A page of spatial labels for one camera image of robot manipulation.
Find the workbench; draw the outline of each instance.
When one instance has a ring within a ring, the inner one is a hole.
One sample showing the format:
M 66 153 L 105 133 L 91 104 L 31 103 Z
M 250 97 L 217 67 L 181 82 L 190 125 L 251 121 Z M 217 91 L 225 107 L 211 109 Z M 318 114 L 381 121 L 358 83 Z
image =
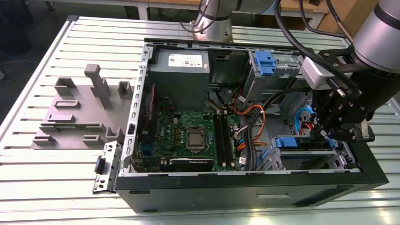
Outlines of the workbench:
M 290 45 L 274 29 L 234 27 L 234 42 Z M 314 48 L 345 48 L 343 39 L 294 31 Z M 87 64 L 99 64 L 110 85 L 137 85 L 145 38 L 191 39 L 175 22 L 71 17 L 58 34 L 13 110 L 0 126 L 0 221 L 41 224 L 400 224 L 400 108 L 393 99 L 370 123 L 370 143 L 390 184 L 319 206 L 258 210 L 137 214 L 118 195 L 93 195 L 99 150 L 33 150 L 59 77 L 91 84 Z
M 49 0 L 47 2 L 50 10 L 54 10 L 54 6 Z M 73 2 L 87 3 L 101 5 L 117 5 L 117 6 L 133 6 L 138 7 L 139 18 L 142 20 L 150 20 L 150 8 L 175 8 L 198 10 L 201 0 L 55 0 L 55 2 Z M 319 6 L 305 2 L 306 17 L 310 18 L 309 24 L 313 28 L 318 28 L 319 24 L 330 12 L 326 1 L 322 1 Z M 261 15 L 274 15 L 274 9 L 271 8 Z M 282 15 L 290 17 L 302 17 L 299 10 L 299 0 L 283 0 L 282 1 Z

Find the metal bracket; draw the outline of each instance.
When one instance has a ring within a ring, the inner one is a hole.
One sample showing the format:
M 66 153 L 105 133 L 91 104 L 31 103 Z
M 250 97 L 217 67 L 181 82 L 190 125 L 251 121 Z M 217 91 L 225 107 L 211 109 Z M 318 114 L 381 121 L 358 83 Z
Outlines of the metal bracket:
M 115 194 L 114 185 L 118 177 L 122 144 L 109 142 L 105 145 L 103 154 L 97 162 L 97 179 L 94 185 L 94 194 Z

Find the blue connector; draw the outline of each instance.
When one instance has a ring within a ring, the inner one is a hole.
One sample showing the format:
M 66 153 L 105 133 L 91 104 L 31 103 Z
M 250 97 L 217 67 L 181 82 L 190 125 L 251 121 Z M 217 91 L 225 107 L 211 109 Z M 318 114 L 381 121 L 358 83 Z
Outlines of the blue connector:
M 311 105 L 306 106 L 306 108 L 309 109 L 309 111 L 310 111 L 310 113 L 311 113 L 311 114 L 314 114 L 314 113 L 315 113 L 315 111 L 313 110 L 313 107 L 311 107 Z
M 278 137 L 275 138 L 278 148 L 297 148 L 298 142 L 295 137 Z
M 269 153 L 270 153 L 270 151 L 269 151 L 269 149 L 266 149 L 263 155 L 262 155 L 261 158 L 258 159 L 257 166 L 261 165 L 261 163 L 263 162 L 263 160 L 265 160 L 265 158 L 267 157 Z
M 262 76 L 273 76 L 277 70 L 277 60 L 271 52 L 257 51 L 257 63 Z

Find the black cable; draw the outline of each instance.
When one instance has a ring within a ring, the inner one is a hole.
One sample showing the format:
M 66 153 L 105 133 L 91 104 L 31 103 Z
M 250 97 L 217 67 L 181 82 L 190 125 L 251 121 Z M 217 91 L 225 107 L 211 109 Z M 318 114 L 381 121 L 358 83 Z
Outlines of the black cable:
M 183 11 L 183 9 L 181 9 L 181 11 L 178 12 L 177 16 L 174 18 L 171 18 L 170 21 L 175 20 L 181 16 L 182 11 Z
M 203 17 L 205 17 L 205 13 L 206 13 L 207 8 L 209 8 L 209 4 L 206 4 L 205 10 L 202 11 L 202 4 L 203 4 L 203 2 L 205 2 L 205 0 L 201 1 L 199 9 L 198 9 L 198 12 L 202 12 L 202 16 L 201 16 L 201 18 L 199 18 L 198 23 L 194 25 L 194 27 L 197 27 L 197 26 L 201 24 L 201 21 L 202 21 L 202 19 L 203 19 Z
M 307 22 L 307 19 L 306 19 L 306 13 L 305 13 L 305 3 L 303 1 L 299 1 L 299 4 L 301 4 L 301 14 L 302 14 L 302 20 L 303 20 L 303 23 L 307 27 L 307 29 L 314 32 L 314 33 L 318 33 L 318 34 L 323 34 L 323 35 L 329 35 L 329 36 L 333 36 L 333 37 L 338 37 L 338 38 L 347 38 L 343 34 L 335 34 L 335 33 L 331 33 L 331 32 L 327 32 L 327 31 L 322 31 L 322 30 L 318 30 L 318 29 L 314 29 L 309 22 Z
M 282 15 L 281 15 L 281 1 L 282 0 L 277 0 L 277 4 L 275 4 L 275 19 L 277 19 L 277 23 L 278 23 L 281 30 L 282 30 L 285 36 L 287 37 L 289 41 L 298 48 L 298 50 L 305 54 L 305 56 L 307 56 L 326 70 L 329 70 L 337 77 L 339 77 L 339 79 L 343 81 L 343 83 L 349 86 L 349 88 L 351 90 L 350 94 L 354 97 L 358 97 L 361 95 L 361 90 L 359 90 L 357 83 L 346 76 L 346 74 L 343 72 L 341 72 L 338 70 L 338 68 L 330 62 L 327 62 L 321 56 L 318 56 L 314 52 L 311 52 L 305 47 L 305 45 L 301 44 L 301 42 L 297 40 L 293 33 L 287 29 L 287 27 L 283 23 Z
M 289 94 L 290 92 L 297 92 L 297 91 L 310 91 L 310 88 L 294 88 L 294 89 L 287 89 L 287 90 L 282 90 L 281 92 L 278 92 L 275 95 L 273 95 L 270 97 L 270 99 L 266 101 L 265 105 L 263 105 L 263 109 L 265 111 L 269 109 L 269 107 L 274 104 L 274 102 L 281 99 L 282 96 L 285 96 L 286 94 Z M 246 146 L 247 146 L 247 151 L 250 152 L 250 156 L 251 159 L 254 160 L 254 164 L 253 167 L 250 167 L 250 169 L 253 171 L 255 171 L 258 169 L 258 165 L 257 165 L 257 148 L 255 148 L 255 143 L 253 141 L 253 127 L 254 124 L 257 123 L 258 118 L 261 117 L 261 113 L 262 111 L 258 110 L 258 113 L 254 115 L 253 120 L 250 122 L 250 126 L 247 128 L 247 133 L 246 133 Z
M 190 30 L 189 28 L 186 28 L 185 25 L 183 25 L 183 23 L 181 22 L 181 25 L 182 25 L 183 29 L 185 29 L 187 32 L 193 33 L 193 34 L 202 33 L 203 31 L 206 31 L 206 30 L 209 29 L 209 27 L 211 27 L 211 25 L 213 25 L 214 22 L 217 21 L 218 16 L 219 16 L 219 12 L 221 12 L 221 0 L 219 0 L 218 12 L 217 12 L 215 17 L 214 17 L 213 21 L 210 22 L 210 24 L 209 24 L 202 30 L 193 31 L 193 30 Z
M 333 6 L 331 0 L 327 0 L 327 5 L 329 5 L 329 8 L 330 8 L 331 14 L 333 14 L 333 16 L 334 16 L 334 18 L 337 20 L 337 23 L 341 23 L 342 19 L 341 19 L 338 13 L 337 13 L 335 7 Z

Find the sticker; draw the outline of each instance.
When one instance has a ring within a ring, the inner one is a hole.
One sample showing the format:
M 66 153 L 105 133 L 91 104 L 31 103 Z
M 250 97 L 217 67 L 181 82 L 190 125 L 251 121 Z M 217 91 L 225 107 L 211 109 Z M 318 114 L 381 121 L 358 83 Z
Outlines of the sticker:
M 202 55 L 170 55 L 170 67 L 203 67 Z
M 239 99 L 239 101 L 242 101 L 242 102 L 245 103 L 245 101 L 246 101 L 245 96 L 239 95 L 239 96 L 238 96 L 238 99 Z
M 246 165 L 246 158 L 245 158 L 245 157 L 241 157 L 241 158 L 239 158 L 239 164 Z

